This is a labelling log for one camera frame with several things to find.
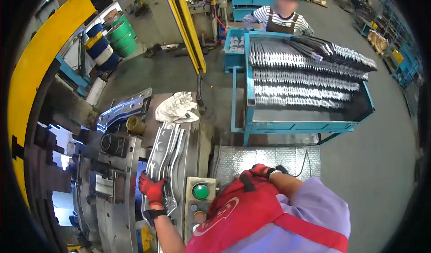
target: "red glove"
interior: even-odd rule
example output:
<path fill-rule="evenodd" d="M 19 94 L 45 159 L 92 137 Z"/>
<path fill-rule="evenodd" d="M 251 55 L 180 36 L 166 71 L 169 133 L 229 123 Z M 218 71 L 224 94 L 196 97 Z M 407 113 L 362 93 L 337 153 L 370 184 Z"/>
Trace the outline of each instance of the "red glove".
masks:
<path fill-rule="evenodd" d="M 166 181 L 166 178 L 163 178 L 162 180 L 158 181 L 157 183 L 154 183 L 147 175 L 145 175 L 144 172 L 141 173 L 141 176 L 139 177 L 139 190 L 144 194 L 148 200 L 150 201 L 148 203 L 148 206 L 151 208 L 153 205 L 159 205 L 163 206 L 162 201 L 162 186 L 164 182 Z"/>
<path fill-rule="evenodd" d="M 267 173 L 269 169 L 270 168 L 265 166 L 264 164 L 258 163 L 253 165 L 253 167 L 250 169 L 250 172 L 254 176 L 261 176 L 267 179 L 269 177 L 269 174 Z"/>

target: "bracelet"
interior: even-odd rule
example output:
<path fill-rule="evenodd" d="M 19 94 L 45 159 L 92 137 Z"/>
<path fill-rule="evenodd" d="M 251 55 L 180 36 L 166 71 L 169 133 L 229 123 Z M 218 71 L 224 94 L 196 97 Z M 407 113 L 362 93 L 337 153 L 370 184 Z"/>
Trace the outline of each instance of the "bracelet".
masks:
<path fill-rule="evenodd" d="M 268 180 L 271 179 L 271 175 L 273 175 L 273 174 L 275 174 L 277 172 L 283 173 L 281 170 L 275 170 L 275 171 L 273 171 L 272 173 L 269 174 Z"/>

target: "striped shirt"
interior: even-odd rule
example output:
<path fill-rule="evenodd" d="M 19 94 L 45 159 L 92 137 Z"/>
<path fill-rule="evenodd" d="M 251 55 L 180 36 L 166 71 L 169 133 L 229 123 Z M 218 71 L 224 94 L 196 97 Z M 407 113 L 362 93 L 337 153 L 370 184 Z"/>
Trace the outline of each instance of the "striped shirt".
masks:
<path fill-rule="evenodd" d="M 255 10 L 251 15 L 256 18 L 256 20 L 262 24 L 263 31 L 266 31 L 266 26 L 268 24 L 268 17 L 271 7 L 263 6 Z M 293 22 L 293 15 L 295 12 L 289 16 L 288 18 L 281 17 L 278 13 L 272 14 L 272 22 L 282 26 L 288 26 Z M 304 32 L 309 27 L 309 24 L 305 21 L 304 17 L 301 14 L 298 14 L 298 20 L 295 23 L 294 33 L 299 30 L 300 32 Z"/>

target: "green barrel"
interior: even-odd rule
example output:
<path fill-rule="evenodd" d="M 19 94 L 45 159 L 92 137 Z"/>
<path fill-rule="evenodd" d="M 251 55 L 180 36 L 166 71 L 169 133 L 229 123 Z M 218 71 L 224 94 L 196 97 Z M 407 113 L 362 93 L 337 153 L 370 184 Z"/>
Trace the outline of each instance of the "green barrel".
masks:
<path fill-rule="evenodd" d="M 119 11 L 113 18 L 114 21 L 112 22 L 112 25 L 116 25 L 118 23 L 124 22 L 130 29 L 130 33 L 132 33 L 133 38 L 136 38 L 136 33 L 134 32 L 132 26 L 130 25 L 129 21 L 127 20 L 126 16 L 122 11 Z"/>
<path fill-rule="evenodd" d="M 125 22 L 114 25 L 106 37 L 111 42 L 112 49 L 122 57 L 130 55 L 136 50 L 136 41 Z"/>
<path fill-rule="evenodd" d="M 136 41 L 133 40 L 129 45 L 123 47 L 122 49 L 116 51 L 116 53 L 121 57 L 127 57 L 131 55 L 137 48 Z"/>
<path fill-rule="evenodd" d="M 118 23 L 112 27 L 106 34 L 107 39 L 113 43 L 120 40 L 125 35 L 130 34 L 129 28 L 124 22 Z"/>
<path fill-rule="evenodd" d="M 132 33 L 130 33 L 130 31 L 127 31 L 127 34 L 124 35 L 121 39 L 116 42 L 111 42 L 111 46 L 115 51 L 117 51 L 124 46 L 129 45 L 129 43 L 131 43 L 132 41 L 134 41 L 134 39 L 132 38 Z"/>

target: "green button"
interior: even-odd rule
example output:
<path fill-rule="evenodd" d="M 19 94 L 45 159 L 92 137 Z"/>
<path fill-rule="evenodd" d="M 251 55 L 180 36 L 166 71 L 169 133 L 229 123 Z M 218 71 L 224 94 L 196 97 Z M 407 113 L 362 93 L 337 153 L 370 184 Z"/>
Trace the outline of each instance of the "green button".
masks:
<path fill-rule="evenodd" d="M 196 199 L 204 200 L 209 195 L 209 190 L 206 185 L 197 185 L 193 189 L 193 195 L 196 197 Z"/>

